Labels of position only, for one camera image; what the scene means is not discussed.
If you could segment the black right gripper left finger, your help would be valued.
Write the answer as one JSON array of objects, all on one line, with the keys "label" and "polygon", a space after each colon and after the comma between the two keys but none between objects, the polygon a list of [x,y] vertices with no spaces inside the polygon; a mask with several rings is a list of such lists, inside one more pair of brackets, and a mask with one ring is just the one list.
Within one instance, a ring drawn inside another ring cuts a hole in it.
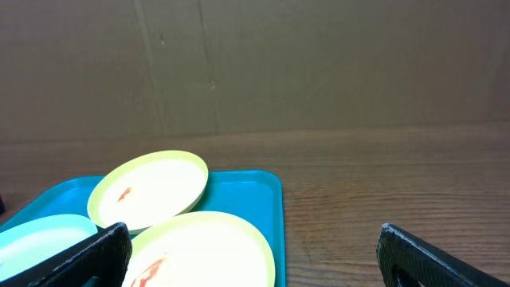
[{"label": "black right gripper left finger", "polygon": [[1,282],[1,287],[120,287],[132,254],[127,225],[115,223]]}]

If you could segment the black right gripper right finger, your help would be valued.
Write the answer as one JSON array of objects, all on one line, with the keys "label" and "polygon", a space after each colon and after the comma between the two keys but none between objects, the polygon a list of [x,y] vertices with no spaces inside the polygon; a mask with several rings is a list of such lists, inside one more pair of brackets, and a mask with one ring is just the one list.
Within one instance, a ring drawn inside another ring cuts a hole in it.
[{"label": "black right gripper right finger", "polygon": [[390,223],[381,227],[376,258],[386,286],[509,287]]}]

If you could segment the light blue plate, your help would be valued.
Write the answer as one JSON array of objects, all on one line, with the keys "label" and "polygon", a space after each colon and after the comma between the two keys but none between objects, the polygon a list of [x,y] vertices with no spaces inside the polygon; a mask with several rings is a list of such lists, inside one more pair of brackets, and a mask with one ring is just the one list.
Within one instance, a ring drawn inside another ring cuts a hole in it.
[{"label": "light blue plate", "polygon": [[97,233],[78,214],[34,219],[1,232],[1,280],[5,281]]}]

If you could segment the yellow-green plate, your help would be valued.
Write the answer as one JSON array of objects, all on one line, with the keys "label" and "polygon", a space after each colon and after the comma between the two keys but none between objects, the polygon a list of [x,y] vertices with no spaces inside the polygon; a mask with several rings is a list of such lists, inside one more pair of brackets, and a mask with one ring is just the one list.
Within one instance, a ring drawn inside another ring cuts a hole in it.
[{"label": "yellow-green plate", "polygon": [[123,287],[273,287],[276,264],[264,235],[233,214],[197,211],[131,241]]},{"label": "yellow-green plate", "polygon": [[87,202],[88,217],[98,227],[123,222],[130,234],[198,204],[209,178],[205,161],[188,151],[166,150],[141,155],[104,176]]}]

